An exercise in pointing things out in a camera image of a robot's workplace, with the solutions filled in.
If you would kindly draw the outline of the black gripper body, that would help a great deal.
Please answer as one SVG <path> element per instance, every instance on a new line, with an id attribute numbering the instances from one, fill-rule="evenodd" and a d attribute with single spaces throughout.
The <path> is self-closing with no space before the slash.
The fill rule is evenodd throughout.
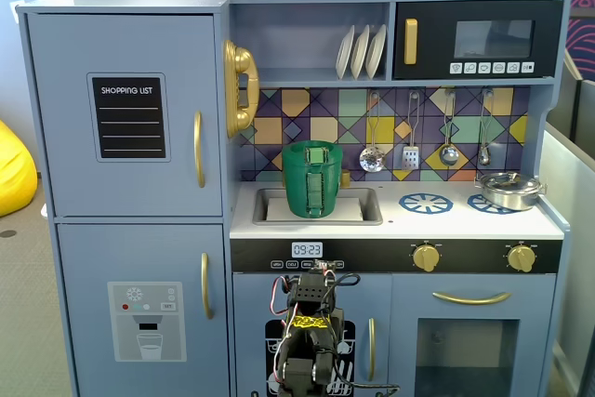
<path id="1" fill-rule="evenodd" d="M 340 281 L 333 275 L 305 272 L 290 278 L 290 310 L 333 312 L 337 308 Z"/>

